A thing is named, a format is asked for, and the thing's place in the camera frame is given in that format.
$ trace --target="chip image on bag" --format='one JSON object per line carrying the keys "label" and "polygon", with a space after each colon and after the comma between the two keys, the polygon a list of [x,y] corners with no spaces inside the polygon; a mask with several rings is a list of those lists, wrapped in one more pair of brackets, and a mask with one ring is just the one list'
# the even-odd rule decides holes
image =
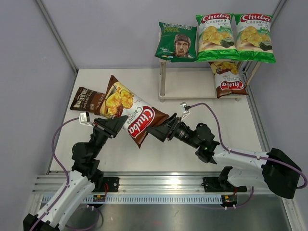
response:
{"label": "chip image on bag", "polygon": [[232,17],[232,13],[196,15],[199,25],[198,62],[238,58],[231,29]]}
{"label": "chip image on bag", "polygon": [[235,62],[209,62],[215,77],[217,98],[229,94],[247,95]]}
{"label": "chip image on bag", "polygon": [[275,63],[270,38],[271,15],[258,13],[236,14],[236,30],[238,32],[236,49],[240,61],[259,61]]}
{"label": "chip image on bag", "polygon": [[194,62],[197,28],[178,24],[159,23],[161,37],[155,57],[171,62]]}
{"label": "chip image on bag", "polygon": [[140,148],[147,136],[146,128],[158,126],[169,116],[149,105],[111,76],[106,95],[95,113],[109,119],[128,116],[123,129]]}

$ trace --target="gray wall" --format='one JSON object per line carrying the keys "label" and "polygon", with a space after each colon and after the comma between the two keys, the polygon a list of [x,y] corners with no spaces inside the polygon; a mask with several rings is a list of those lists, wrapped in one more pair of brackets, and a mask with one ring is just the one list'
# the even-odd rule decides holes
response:
{"label": "gray wall", "polygon": [[[79,69],[158,67],[158,22],[197,26],[196,14],[271,14],[278,0],[43,0]],[[205,66],[207,63],[180,64]]]}
{"label": "gray wall", "polygon": [[1,1],[0,31],[0,230],[16,231],[74,75],[34,1]]}
{"label": "gray wall", "polygon": [[[271,146],[282,149],[302,168],[306,176],[308,25],[302,22],[307,20],[307,9],[307,0],[287,3],[272,30],[277,63],[262,64],[251,82]],[[307,188],[295,194],[304,218],[308,216],[307,195]]]}

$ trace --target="dark brown snack bag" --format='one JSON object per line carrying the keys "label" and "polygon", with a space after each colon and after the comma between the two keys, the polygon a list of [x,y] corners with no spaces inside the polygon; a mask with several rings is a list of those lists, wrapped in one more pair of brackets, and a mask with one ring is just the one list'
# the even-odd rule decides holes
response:
{"label": "dark brown snack bag", "polygon": [[80,87],[73,99],[70,109],[95,113],[102,104],[105,94]]}
{"label": "dark brown snack bag", "polygon": [[128,115],[123,128],[139,148],[147,136],[145,129],[158,126],[169,117],[131,92],[114,76],[110,77],[106,92],[95,114],[106,118]]}
{"label": "dark brown snack bag", "polygon": [[229,94],[248,95],[235,62],[209,62],[215,77],[217,98]]}

